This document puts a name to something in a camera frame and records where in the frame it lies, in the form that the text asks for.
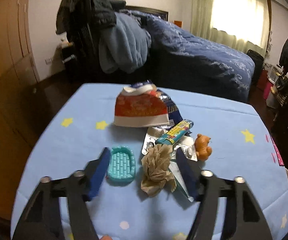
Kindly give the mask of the person's left hand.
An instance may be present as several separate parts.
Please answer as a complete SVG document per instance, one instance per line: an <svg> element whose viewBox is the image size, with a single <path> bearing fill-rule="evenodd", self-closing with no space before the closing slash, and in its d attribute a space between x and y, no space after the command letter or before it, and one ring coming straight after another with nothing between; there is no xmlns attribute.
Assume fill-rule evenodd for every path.
<svg viewBox="0 0 288 240"><path fill-rule="evenodd" d="M100 240L113 240L113 239L108 235L104 235Z"/></svg>

